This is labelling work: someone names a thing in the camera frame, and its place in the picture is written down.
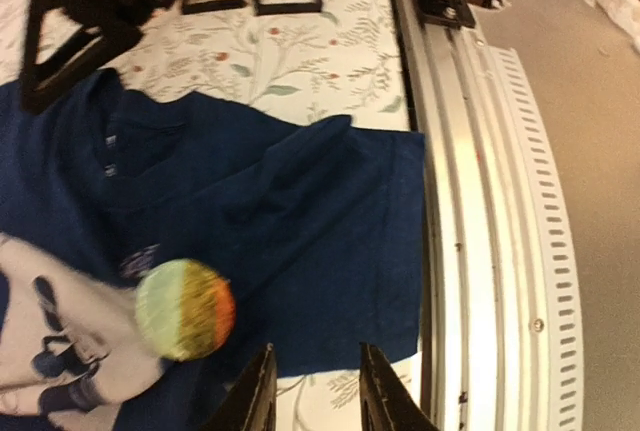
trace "bolt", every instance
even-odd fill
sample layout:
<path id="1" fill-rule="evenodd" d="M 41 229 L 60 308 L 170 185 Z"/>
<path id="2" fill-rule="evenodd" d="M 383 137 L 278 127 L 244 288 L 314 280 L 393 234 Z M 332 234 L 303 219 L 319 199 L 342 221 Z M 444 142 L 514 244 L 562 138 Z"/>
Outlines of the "bolt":
<path id="1" fill-rule="evenodd" d="M 444 13 L 442 14 L 444 14 L 444 17 L 447 19 L 453 19 L 458 15 L 458 13 L 456 13 L 456 10 L 453 9 L 451 6 L 448 6 L 447 8 L 445 8 Z"/>
<path id="2" fill-rule="evenodd" d="M 540 318 L 537 318 L 537 319 L 533 322 L 533 330 L 534 330 L 536 333 L 541 333 L 543 329 L 544 329 L 544 321 L 542 321 Z"/>

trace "navy blue fabric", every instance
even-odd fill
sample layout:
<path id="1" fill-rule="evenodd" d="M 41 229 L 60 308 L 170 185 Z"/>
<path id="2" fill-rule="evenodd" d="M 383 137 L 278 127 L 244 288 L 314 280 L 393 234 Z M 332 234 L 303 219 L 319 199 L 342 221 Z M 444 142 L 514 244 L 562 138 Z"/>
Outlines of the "navy blue fabric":
<path id="1" fill-rule="evenodd" d="M 198 93 L 159 104 L 113 70 L 39 117 L 16 83 L 0 103 L 2 231 L 120 287 L 139 279 L 122 263 L 153 246 L 154 265 L 187 257 L 230 280 L 227 344 L 171 366 L 115 429 L 191 429 L 267 342 L 281 376 L 357 368 L 360 341 L 415 352 L 420 135 L 348 116 L 298 127 Z"/>

